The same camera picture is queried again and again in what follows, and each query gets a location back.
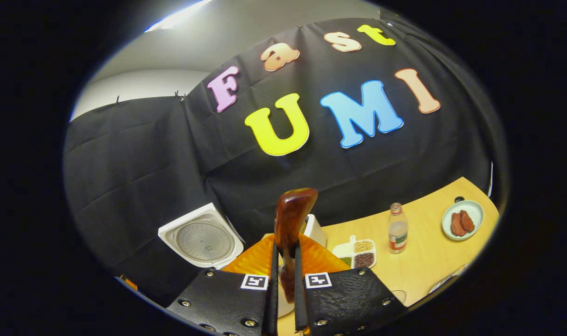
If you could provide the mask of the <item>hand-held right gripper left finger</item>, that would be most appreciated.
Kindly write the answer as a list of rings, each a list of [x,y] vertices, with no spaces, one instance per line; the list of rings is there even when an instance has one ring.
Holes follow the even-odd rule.
[[[219,335],[275,336],[277,264],[274,236],[268,235],[223,269],[202,269],[168,310]]]

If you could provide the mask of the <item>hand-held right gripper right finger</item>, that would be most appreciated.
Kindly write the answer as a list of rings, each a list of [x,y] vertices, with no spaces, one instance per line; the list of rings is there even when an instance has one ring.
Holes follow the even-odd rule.
[[[296,332],[303,336],[362,336],[408,311],[371,269],[348,268],[303,234],[294,281]]]

